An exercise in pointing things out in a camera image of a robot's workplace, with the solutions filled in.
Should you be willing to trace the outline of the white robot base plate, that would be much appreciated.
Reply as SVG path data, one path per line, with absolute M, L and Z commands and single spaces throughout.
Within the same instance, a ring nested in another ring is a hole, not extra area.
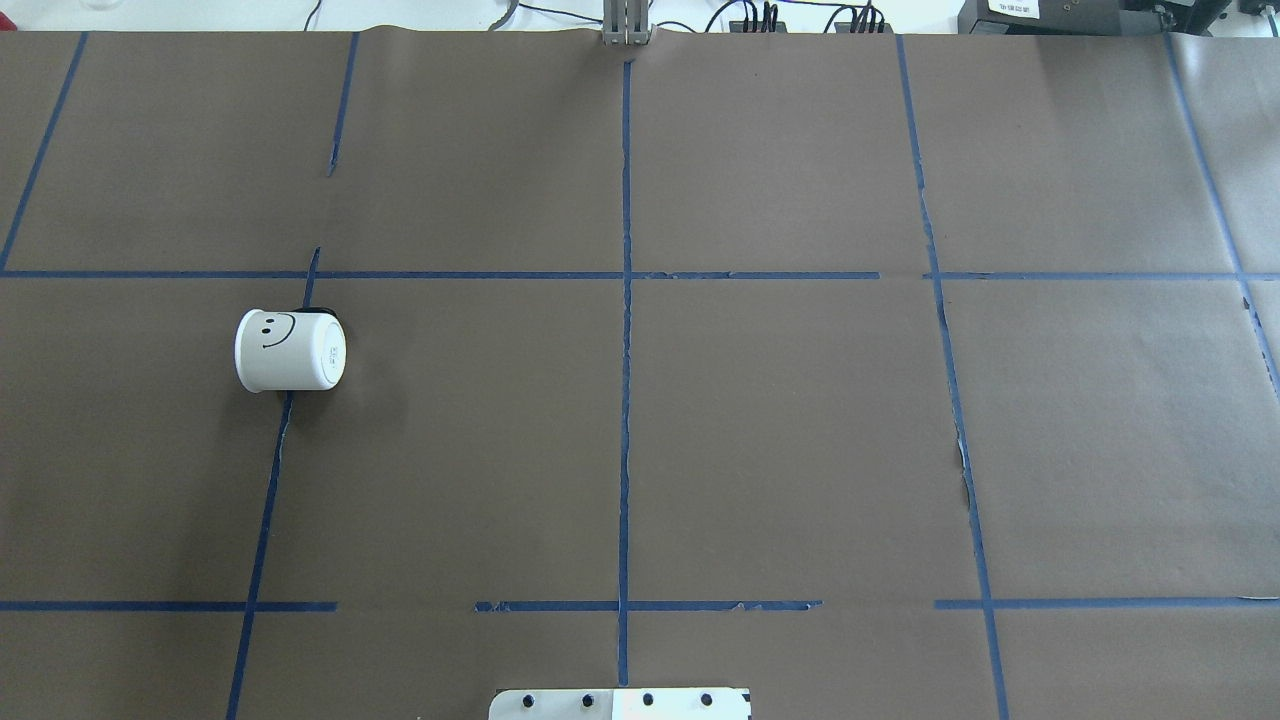
M 509 689 L 489 719 L 751 719 L 750 691 L 732 687 Z

